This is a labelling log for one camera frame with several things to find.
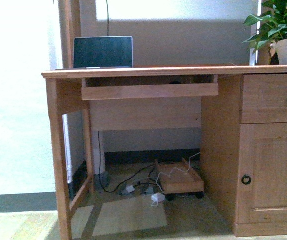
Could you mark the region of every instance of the desk drawer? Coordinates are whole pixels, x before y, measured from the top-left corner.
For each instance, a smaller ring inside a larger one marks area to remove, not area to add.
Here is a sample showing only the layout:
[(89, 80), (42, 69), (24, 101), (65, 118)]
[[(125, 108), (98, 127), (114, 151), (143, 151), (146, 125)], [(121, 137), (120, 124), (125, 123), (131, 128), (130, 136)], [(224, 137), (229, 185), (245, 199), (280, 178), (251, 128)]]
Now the desk drawer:
[(245, 75), (241, 123), (287, 123), (287, 74)]

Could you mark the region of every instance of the tiled floor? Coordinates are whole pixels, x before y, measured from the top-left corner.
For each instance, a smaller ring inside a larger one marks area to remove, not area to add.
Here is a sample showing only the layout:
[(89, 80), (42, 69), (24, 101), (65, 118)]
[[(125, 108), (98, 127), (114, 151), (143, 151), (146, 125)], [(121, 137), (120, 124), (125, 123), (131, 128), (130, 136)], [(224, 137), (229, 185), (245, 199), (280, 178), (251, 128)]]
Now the tiled floor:
[[(142, 164), (108, 168), (113, 190), (132, 176)], [(151, 169), (131, 182), (144, 179)], [(177, 196), (152, 206), (150, 195), (120, 196), (97, 191), (89, 195), (72, 220), (76, 240), (287, 240), (285, 236), (234, 237), (224, 219), (207, 197)], [(59, 240), (56, 211), (0, 214), (0, 240)]]
[[(120, 165), (108, 168), (113, 190), (118, 183), (132, 176), (146, 165)], [(150, 169), (141, 172), (131, 182), (144, 179)], [(236, 238), (225, 220), (207, 197), (177, 196), (158, 207), (151, 204), (150, 195), (142, 196), (137, 189), (133, 194), (96, 192), (85, 206), (94, 206), (81, 240), (287, 240), (286, 236)], [(55, 229), (48, 240), (55, 240)]]

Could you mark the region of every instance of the door knob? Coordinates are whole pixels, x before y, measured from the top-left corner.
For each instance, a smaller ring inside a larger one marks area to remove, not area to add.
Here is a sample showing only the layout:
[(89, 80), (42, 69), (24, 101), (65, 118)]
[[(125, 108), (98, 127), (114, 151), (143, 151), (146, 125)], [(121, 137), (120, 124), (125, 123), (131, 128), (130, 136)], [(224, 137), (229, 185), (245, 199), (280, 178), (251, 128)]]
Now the door knob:
[(244, 175), (244, 176), (242, 177), (242, 179), (241, 179), (241, 182), (242, 182), (244, 185), (249, 185), (249, 184), (251, 184), (251, 182), (252, 182), (252, 178), (251, 178), (251, 176), (249, 176), (249, 175)]

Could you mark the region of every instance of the desk leg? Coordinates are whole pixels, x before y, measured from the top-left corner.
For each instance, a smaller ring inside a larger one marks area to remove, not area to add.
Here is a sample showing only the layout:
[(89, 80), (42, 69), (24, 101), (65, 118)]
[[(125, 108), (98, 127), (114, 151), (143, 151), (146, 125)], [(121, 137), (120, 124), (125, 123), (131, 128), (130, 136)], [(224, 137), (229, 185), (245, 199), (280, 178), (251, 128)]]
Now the desk leg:
[(92, 145), (92, 130), (91, 130), (91, 120), (90, 120), (90, 110), (82, 110), (83, 117), (83, 134), (84, 134), (84, 145), (85, 145), (85, 156), (87, 164), (88, 177), (91, 176), (92, 181), (90, 185), (90, 192), (95, 192), (95, 178), (94, 178), (94, 151)]
[(72, 240), (63, 115), (58, 110), (57, 82), (47, 81), (54, 178), (61, 240)]

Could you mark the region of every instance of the laptop screen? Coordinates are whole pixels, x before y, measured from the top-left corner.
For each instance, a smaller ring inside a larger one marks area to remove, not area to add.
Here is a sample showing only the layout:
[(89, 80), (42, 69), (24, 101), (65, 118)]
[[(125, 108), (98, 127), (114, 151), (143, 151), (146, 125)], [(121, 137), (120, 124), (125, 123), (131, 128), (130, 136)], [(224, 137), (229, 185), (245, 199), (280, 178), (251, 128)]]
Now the laptop screen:
[(74, 68), (133, 68), (133, 37), (101, 36), (74, 39)]

